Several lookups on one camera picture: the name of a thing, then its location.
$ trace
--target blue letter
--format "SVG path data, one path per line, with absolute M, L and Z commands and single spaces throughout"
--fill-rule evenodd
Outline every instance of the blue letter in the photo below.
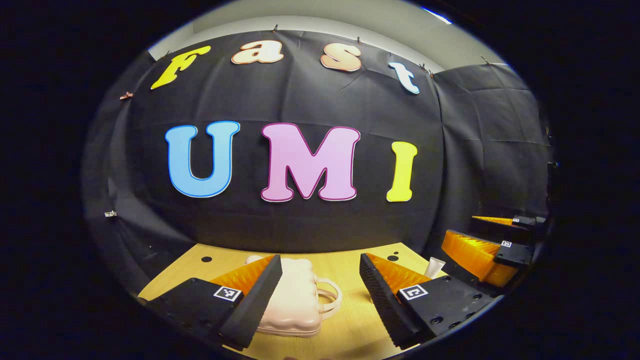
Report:
M 173 186 L 190 197 L 212 197 L 225 191 L 231 181 L 231 140 L 240 131 L 235 121 L 218 121 L 207 126 L 213 137 L 213 170 L 206 179 L 191 173 L 191 139 L 198 133 L 195 126 L 177 126 L 166 132 L 169 143 L 169 177 Z
M 396 70 L 396 74 L 398 75 L 398 80 L 400 80 L 400 84 L 402 84 L 402 86 L 404 86 L 405 89 L 409 90 L 414 94 L 417 94 L 420 92 L 420 89 L 418 89 L 418 87 L 412 84 L 411 82 L 410 78 L 413 77 L 413 74 L 409 70 L 407 70 L 406 67 L 404 67 L 404 65 L 402 65 L 401 63 L 389 63 L 389 66 L 391 66 Z

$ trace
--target pink letter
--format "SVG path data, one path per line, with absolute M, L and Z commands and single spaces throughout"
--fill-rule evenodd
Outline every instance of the pink letter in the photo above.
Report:
M 269 184 L 260 193 L 264 200 L 293 199 L 293 190 L 287 186 L 287 169 L 304 199 L 311 197 L 325 170 L 324 187 L 318 192 L 321 199 L 340 201 L 356 197 L 352 181 L 353 153 L 360 140 L 358 130 L 343 126 L 331 128 L 315 154 L 295 124 L 269 124 L 262 128 L 262 134 L 271 144 Z

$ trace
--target white wall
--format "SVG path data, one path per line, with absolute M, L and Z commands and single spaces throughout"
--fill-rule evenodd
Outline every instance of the white wall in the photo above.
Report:
M 184 47 L 184 42 L 192 36 L 193 22 L 189 22 L 158 41 L 155 45 L 150 47 L 148 51 L 155 60 L 158 60 L 166 55 L 167 51 L 172 53 L 176 50 L 182 49 Z
M 371 30 L 360 28 L 351 24 L 346 24 L 344 22 L 323 19 L 319 17 L 296 15 L 265 16 L 253 19 L 238 20 L 229 22 L 227 24 L 215 26 L 211 29 L 192 34 L 189 38 L 185 39 L 185 41 L 183 41 L 180 46 L 176 44 L 175 46 L 178 47 L 174 50 L 225 35 L 245 33 L 247 31 L 271 30 L 276 26 L 276 24 L 278 24 L 278 30 L 315 31 L 318 33 L 326 33 L 346 38 L 352 38 L 354 40 L 360 37 L 360 41 L 365 44 L 373 45 L 375 47 L 379 47 L 380 49 L 384 49 L 396 55 L 402 56 L 403 58 L 406 58 L 407 60 L 417 65 L 425 64 L 425 67 L 433 72 L 443 70 L 442 66 L 437 64 L 435 61 L 427 58 L 423 54 L 420 54 L 416 50 L 413 50 L 412 48 L 404 44 L 401 44 L 379 33 L 375 33 Z

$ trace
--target black fabric backdrop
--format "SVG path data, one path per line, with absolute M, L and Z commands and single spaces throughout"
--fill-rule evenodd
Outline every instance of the black fabric backdrop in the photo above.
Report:
M 256 40 L 281 42 L 284 59 L 230 62 L 242 45 Z M 319 59 L 332 42 L 357 46 L 362 68 L 324 68 Z M 205 45 L 211 50 L 178 72 L 175 81 L 149 90 L 173 56 Z M 420 94 L 402 87 L 390 61 L 414 74 Z M 134 97 L 119 101 L 125 91 Z M 164 134 L 174 126 L 196 126 L 192 171 L 207 177 L 212 140 L 205 127 L 219 120 L 241 125 L 234 135 L 231 182 L 215 197 L 187 197 L 170 182 Z M 321 200 L 322 179 L 304 200 L 289 175 L 292 200 L 262 200 L 269 143 L 260 130 L 273 122 L 297 124 L 313 151 L 333 126 L 359 130 L 353 167 L 357 197 Z M 120 268 L 133 293 L 196 242 L 265 252 L 328 252 L 401 241 L 424 256 L 443 258 L 438 253 L 443 231 L 464 231 L 471 215 L 545 214 L 550 152 L 543 128 L 535 98 L 505 65 L 473 65 L 430 78 L 399 56 L 333 35 L 229 35 L 155 64 L 143 55 L 109 91 L 86 148 L 87 217 L 108 262 Z M 385 198 L 394 175 L 394 141 L 418 148 L 408 202 Z M 118 217 L 104 218 L 111 209 Z

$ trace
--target table surface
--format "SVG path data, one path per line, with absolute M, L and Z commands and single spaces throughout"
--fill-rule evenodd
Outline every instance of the table surface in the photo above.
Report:
M 338 313 L 323 321 L 320 333 L 311 338 L 256 332 L 251 345 L 240 354 L 260 360 L 371 360 L 385 359 L 403 352 L 391 342 L 360 278 L 360 254 L 363 252 L 385 259 L 398 252 L 395 254 L 399 258 L 396 263 L 420 274 L 425 272 L 429 264 L 429 261 L 402 243 L 340 252 L 281 254 L 283 258 L 309 259 L 318 277 L 336 282 L 343 293 L 342 307 Z M 192 277 L 210 281 L 244 265 L 250 255 L 271 254 L 196 244 L 154 278 L 138 296 L 152 300 Z M 203 262 L 205 256 L 211 257 L 212 261 Z M 440 271 L 437 277 L 444 275 Z M 318 287 L 334 291 L 328 284 L 321 283 Z M 328 302 L 324 297 L 320 299 L 323 303 Z

